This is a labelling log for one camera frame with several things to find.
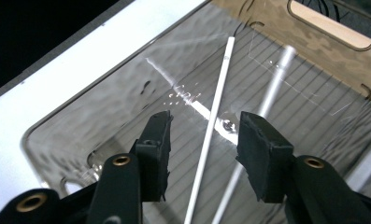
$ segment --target transparent plastic sheet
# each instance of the transparent plastic sheet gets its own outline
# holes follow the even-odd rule
[[[30,129],[24,149],[42,179],[61,196],[66,194],[65,182],[82,187],[93,183],[105,159],[129,151],[149,117],[169,109],[174,120],[167,202],[144,203],[143,212],[149,223],[182,223],[229,35],[236,41],[219,131],[212,138],[193,215],[194,223],[210,223],[235,168],[231,139],[240,112],[257,113],[285,43],[244,26],[211,4]],[[294,144],[295,154],[321,156],[343,167],[344,175],[371,136],[352,151],[351,160],[345,156],[346,147],[330,146],[339,131],[364,118],[365,99],[299,56],[287,74],[267,119]],[[229,121],[234,126],[224,130]],[[257,203],[243,174],[222,223],[285,222],[283,207]]]

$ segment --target black background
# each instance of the black background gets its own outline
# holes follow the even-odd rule
[[[0,87],[118,0],[1,0]]]

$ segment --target white rod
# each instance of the white rod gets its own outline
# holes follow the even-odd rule
[[[346,178],[349,187],[354,191],[359,191],[363,188],[366,181],[371,176],[371,149],[366,156],[357,164]]]
[[[281,80],[284,79],[287,69],[290,67],[291,60],[295,54],[295,49],[291,46],[286,46],[285,50],[281,53],[280,61],[278,62],[277,68],[275,70],[275,74],[273,75],[272,80],[269,83],[269,87],[267,89],[264,102],[262,103],[258,115],[261,117],[266,118],[269,114],[270,108],[272,104],[275,102],[276,95],[280,89]],[[238,162],[235,166],[234,172],[232,173],[231,179],[229,180],[229,184],[226,187],[226,190],[223,194],[221,199],[220,206],[218,207],[217,213],[214,216],[212,221],[213,224],[219,224],[223,217],[223,213],[232,198],[232,195],[235,191],[235,187],[238,183],[238,180],[241,176],[243,171],[243,166]]]
[[[217,89],[215,91],[214,100],[211,107],[211,113],[208,120],[205,141],[203,142],[202,152],[200,154],[199,164],[197,165],[196,176],[193,181],[193,188],[191,193],[191,199],[189,200],[188,210],[186,212],[185,224],[190,224],[192,221],[194,207],[196,205],[197,195],[199,193],[200,184],[202,182],[203,172],[206,166],[207,154],[211,143],[212,133],[214,131],[215,121],[217,120],[218,109],[220,108],[221,97],[223,92],[223,86],[225,85],[226,75],[228,73],[229,62],[232,56],[232,50],[234,48],[235,38],[230,36],[228,43],[226,44],[225,54],[223,56],[223,62],[218,79]]]

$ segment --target transparent plastic bin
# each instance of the transparent plastic bin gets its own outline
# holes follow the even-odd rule
[[[366,52],[371,49],[350,49],[307,24],[280,32],[270,26],[278,17],[265,15],[264,10],[270,7],[272,14],[285,14],[281,20],[290,25],[282,29],[292,29],[302,22],[290,14],[288,1],[242,4],[204,3],[31,127],[22,145],[42,183],[61,197],[68,194],[70,185],[92,184],[108,157],[130,150],[151,115],[170,110],[174,120],[167,201],[144,203],[143,212],[147,223],[182,223],[207,127],[205,116],[197,112],[200,108],[196,110],[190,102],[197,101],[202,110],[211,108],[231,35],[235,48],[219,118],[222,125],[230,120],[235,128],[213,134],[193,222],[210,223],[214,217],[236,164],[230,139],[236,135],[240,112],[258,111],[283,45],[294,46],[299,54],[282,80],[267,119],[294,145],[296,155],[321,157],[347,176],[371,148],[371,94],[365,99],[366,91],[354,78],[341,81],[349,68],[340,55],[362,54],[358,59],[368,59],[371,55]],[[252,16],[238,13],[242,6]],[[307,31],[299,35],[299,29]],[[310,37],[309,44],[299,41],[305,36]],[[313,38],[325,38],[325,42],[313,42]],[[333,44],[331,53],[328,48],[319,49],[321,43]],[[338,56],[335,48],[346,50]],[[355,60],[350,56],[344,58]],[[335,63],[344,67],[339,76],[335,71],[340,66]],[[362,192],[371,196],[371,177]],[[285,222],[283,207],[257,203],[243,174],[222,223]]]

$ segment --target wooden surface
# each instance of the wooden surface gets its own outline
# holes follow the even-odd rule
[[[321,13],[318,13],[317,11],[298,2],[291,1],[289,8],[294,16],[309,22],[317,29],[322,29],[328,34],[331,34],[332,36],[351,45],[355,49],[367,49],[371,45],[371,38],[362,35],[337,21],[333,21],[330,18],[323,16]]]
[[[294,18],[286,0],[213,0],[230,15],[254,26],[282,44],[294,46],[302,57],[326,73],[366,95],[361,84],[371,89],[371,49],[358,51]]]

